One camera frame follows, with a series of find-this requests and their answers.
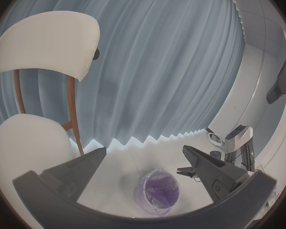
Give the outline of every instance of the blue-gray curtain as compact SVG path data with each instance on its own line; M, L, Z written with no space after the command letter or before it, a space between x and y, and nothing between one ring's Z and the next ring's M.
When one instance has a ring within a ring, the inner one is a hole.
M85 147L206 128L236 78L244 35L232 0L18 0L0 25L71 10L100 26L99 59L76 85ZM66 76L20 70L27 113L69 121ZM13 72L0 74L0 123L17 114Z

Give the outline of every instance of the floor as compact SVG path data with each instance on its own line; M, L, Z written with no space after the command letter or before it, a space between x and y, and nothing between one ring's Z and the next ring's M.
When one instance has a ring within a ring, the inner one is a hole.
M158 141L149 136L144 143L132 138L125 146L113 140L106 157L77 202L113 215L149 217L136 204L135 189L142 177L163 168L175 176L181 190L180 200L168 216L194 211L213 203L201 182L176 174L177 168L191 166L182 153L183 145L193 146L208 154L213 150L221 151L208 141L206 130L177 137L160 137ZM92 141L84 152L98 147L101 145Z

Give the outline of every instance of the chair leg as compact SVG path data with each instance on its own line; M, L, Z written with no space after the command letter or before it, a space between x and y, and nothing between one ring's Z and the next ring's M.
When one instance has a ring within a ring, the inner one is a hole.
M19 108L22 114L26 114L26 110L24 108L21 89L20 89L20 78L19 78L19 70L14 70L14 80L15 80L15 88L16 88L16 95L19 104Z
M80 151L80 155L84 155L82 143L80 142L80 133L78 131L76 109L75 109L75 78L71 76L68 76L68 105L78 150Z

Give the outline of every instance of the white cable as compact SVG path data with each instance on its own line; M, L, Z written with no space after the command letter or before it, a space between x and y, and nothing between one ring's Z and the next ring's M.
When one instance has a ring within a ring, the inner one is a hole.
M219 136L215 135L214 133L208 133L208 140L210 143L214 144L215 146L220 147L222 145L222 140L220 139Z

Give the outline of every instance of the purple plastic bag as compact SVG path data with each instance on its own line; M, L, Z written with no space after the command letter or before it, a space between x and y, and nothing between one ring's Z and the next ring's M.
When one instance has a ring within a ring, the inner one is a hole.
M137 204L150 215L166 215L177 204L179 197L179 183L163 169L143 177L136 189Z

